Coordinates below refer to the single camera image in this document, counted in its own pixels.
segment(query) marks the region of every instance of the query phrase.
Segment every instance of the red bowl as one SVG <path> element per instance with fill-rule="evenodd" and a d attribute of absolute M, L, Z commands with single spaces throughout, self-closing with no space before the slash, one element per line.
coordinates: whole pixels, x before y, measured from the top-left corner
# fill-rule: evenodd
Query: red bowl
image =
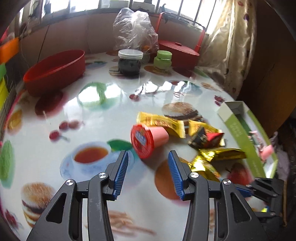
<path fill-rule="evenodd" d="M 68 50 L 49 56 L 32 66 L 24 75 L 31 96 L 60 90 L 76 81 L 85 71 L 83 50 Z"/>

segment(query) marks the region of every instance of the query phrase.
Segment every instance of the hamburger print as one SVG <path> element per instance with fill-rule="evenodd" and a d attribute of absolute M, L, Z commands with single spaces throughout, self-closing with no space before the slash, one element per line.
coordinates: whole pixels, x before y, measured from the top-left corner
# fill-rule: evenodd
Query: hamburger print
<path fill-rule="evenodd" d="M 188 125 L 188 120 L 203 121 L 202 116 L 191 104 L 186 102 L 169 103 L 162 107 L 164 116 L 171 119 L 184 121 L 184 125 Z"/>
<path fill-rule="evenodd" d="M 22 187 L 22 210 L 29 226 L 34 227 L 54 194 L 55 190 L 45 183 L 27 183 Z"/>

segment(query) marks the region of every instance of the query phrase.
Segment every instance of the glass jar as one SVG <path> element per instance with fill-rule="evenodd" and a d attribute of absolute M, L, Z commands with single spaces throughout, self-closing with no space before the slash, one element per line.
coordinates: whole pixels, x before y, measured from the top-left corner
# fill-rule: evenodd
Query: glass jar
<path fill-rule="evenodd" d="M 136 76 L 140 74 L 143 52 L 135 49 L 122 49 L 118 52 L 118 71 L 124 76 Z"/>

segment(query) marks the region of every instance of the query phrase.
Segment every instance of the white lid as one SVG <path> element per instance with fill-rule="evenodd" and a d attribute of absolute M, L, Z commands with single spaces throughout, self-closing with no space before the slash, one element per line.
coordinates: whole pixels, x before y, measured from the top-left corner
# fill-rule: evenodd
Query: white lid
<path fill-rule="evenodd" d="M 142 59 L 143 52 L 135 49 L 122 49 L 119 50 L 118 57 L 125 59 Z"/>

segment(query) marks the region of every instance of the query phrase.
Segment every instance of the curtain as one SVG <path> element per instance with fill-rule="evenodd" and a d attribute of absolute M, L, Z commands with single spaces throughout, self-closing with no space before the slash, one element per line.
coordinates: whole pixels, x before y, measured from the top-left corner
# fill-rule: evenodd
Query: curtain
<path fill-rule="evenodd" d="M 222 0 L 213 32 L 200 51 L 199 68 L 234 99 L 247 77 L 256 43 L 255 0 Z"/>

